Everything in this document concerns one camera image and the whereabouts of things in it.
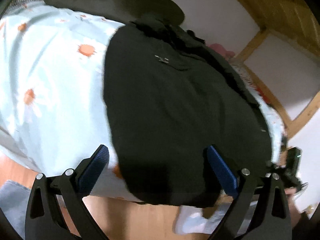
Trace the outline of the light blue jeans leg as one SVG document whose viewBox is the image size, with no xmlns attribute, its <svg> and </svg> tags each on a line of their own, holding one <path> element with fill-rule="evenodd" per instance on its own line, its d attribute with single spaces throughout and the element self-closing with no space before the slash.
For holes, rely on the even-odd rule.
<svg viewBox="0 0 320 240">
<path fill-rule="evenodd" d="M 22 239 L 25 239 L 25 215 L 31 189 L 7 180 L 0 190 L 0 206 L 7 220 Z"/>
</svg>

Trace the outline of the black zip jacket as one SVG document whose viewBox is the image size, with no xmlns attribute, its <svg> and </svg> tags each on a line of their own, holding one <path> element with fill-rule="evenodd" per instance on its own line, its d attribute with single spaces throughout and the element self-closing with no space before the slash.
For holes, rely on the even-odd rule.
<svg viewBox="0 0 320 240">
<path fill-rule="evenodd" d="M 236 176 L 267 172 L 272 146 L 259 103 L 221 55 L 180 27 L 145 18 L 119 28 L 103 81 L 120 172 L 139 200 L 212 206 L 221 185 L 209 146 Z"/>
</svg>

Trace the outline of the wooden bunk bed frame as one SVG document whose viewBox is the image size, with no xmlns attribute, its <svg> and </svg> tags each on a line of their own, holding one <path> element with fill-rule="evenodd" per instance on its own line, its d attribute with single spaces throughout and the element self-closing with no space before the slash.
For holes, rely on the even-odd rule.
<svg viewBox="0 0 320 240">
<path fill-rule="evenodd" d="M 319 64 L 319 23 L 304 0 L 237 0 L 249 13 L 260 28 L 247 46 L 238 54 L 238 59 L 246 61 L 253 52 L 273 35 L 308 59 Z M 319 110 L 319 85 L 308 104 L 291 118 L 284 103 L 276 97 L 253 70 L 249 73 L 261 85 L 262 91 L 269 96 L 271 103 L 280 114 L 286 126 L 289 139 L 300 132 Z"/>
</svg>

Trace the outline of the striped red white pillow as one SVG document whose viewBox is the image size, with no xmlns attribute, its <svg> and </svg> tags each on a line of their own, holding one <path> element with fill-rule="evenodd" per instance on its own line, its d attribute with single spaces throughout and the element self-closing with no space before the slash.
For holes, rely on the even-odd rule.
<svg viewBox="0 0 320 240">
<path fill-rule="evenodd" d="M 260 103 L 264 103 L 265 105 L 270 106 L 270 100 L 268 99 L 268 97 L 264 95 L 260 87 L 256 85 L 256 83 L 253 81 L 253 78 L 250 76 L 249 72 L 246 70 L 246 68 L 241 64 L 235 64 L 235 63 L 232 63 L 231 66 L 239 74 L 246 88 L 256 98 L 256 100 L 259 101 Z"/>
</svg>

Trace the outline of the pink plush toy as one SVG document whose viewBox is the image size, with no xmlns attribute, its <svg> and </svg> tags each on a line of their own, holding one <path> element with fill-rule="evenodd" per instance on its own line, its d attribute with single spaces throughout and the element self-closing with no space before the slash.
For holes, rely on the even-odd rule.
<svg viewBox="0 0 320 240">
<path fill-rule="evenodd" d="M 220 54 L 227 61 L 235 57 L 235 52 L 225 49 L 224 46 L 219 43 L 211 44 L 209 45 L 209 48 Z"/>
</svg>

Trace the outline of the light blue daisy duvet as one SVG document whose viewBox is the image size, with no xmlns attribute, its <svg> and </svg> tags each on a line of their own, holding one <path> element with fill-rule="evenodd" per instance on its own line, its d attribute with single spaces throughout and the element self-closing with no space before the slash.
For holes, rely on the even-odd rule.
<svg viewBox="0 0 320 240">
<path fill-rule="evenodd" d="M 145 18 L 172 25 L 154 15 L 128 24 Z M 11 159 L 53 177 L 105 145 L 110 160 L 90 194 L 143 202 L 121 175 L 103 98 L 108 45 L 128 24 L 42 0 L 8 9 L 1 19 L 1 128 L 12 141 Z M 282 136 L 268 117 L 272 108 L 257 102 L 271 138 L 267 165 L 276 164 Z"/>
</svg>

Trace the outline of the dark grey blanket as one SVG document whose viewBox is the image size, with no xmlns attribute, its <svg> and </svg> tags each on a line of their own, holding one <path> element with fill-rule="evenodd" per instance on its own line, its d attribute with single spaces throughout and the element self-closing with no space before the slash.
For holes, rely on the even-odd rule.
<svg viewBox="0 0 320 240">
<path fill-rule="evenodd" d="M 44 0 L 47 5 L 129 23 L 144 15 L 154 15 L 173 25 L 184 21 L 184 12 L 172 0 Z"/>
</svg>

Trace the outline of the white sock foot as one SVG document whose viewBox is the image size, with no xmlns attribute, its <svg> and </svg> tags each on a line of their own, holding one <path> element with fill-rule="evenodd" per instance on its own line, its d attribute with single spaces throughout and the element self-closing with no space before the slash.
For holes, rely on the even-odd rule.
<svg viewBox="0 0 320 240">
<path fill-rule="evenodd" d="M 220 214 L 209 218 L 203 217 L 203 210 L 192 206 L 180 206 L 174 223 L 174 233 L 186 235 L 189 233 L 211 234 L 221 222 Z"/>
</svg>

